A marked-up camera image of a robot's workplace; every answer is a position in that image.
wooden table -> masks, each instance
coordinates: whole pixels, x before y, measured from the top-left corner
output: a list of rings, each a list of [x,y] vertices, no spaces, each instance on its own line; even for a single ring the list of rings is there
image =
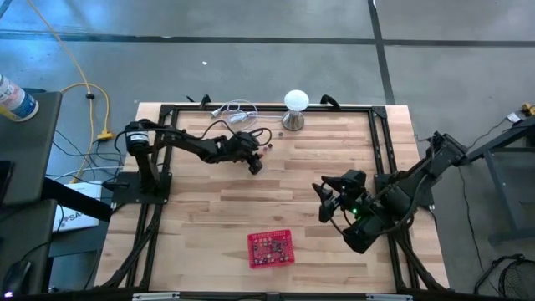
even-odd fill
[[[136,119],[157,121],[160,106],[141,103]],[[420,159],[409,110],[405,105],[386,108],[398,169],[406,170]],[[181,112],[178,128],[200,135],[213,121],[209,112]],[[319,199],[311,187],[313,182],[321,183],[322,175],[341,176],[348,169],[360,169],[368,174],[367,188],[375,191],[367,115],[310,112],[305,127],[297,132],[285,130],[276,119],[259,119],[253,128],[261,126],[273,131],[273,148],[262,158],[264,167],[256,176],[250,174],[246,163],[208,165],[193,154],[173,150],[171,197],[161,219],[150,289],[394,292],[386,237],[380,237],[365,254],[351,251],[330,223],[318,221]],[[379,122],[377,126],[384,145]],[[215,126],[207,137],[216,135],[229,133]],[[125,169],[135,168],[133,158],[128,158]],[[96,284],[108,280],[131,250],[139,210],[140,205],[126,205],[113,215]],[[345,225],[339,211],[335,221]],[[278,229],[292,231],[296,263],[250,269],[247,234]],[[416,213],[410,235],[421,261],[447,287],[436,229],[427,212]],[[144,256],[142,253],[136,283]],[[409,283],[401,257],[404,280]]]

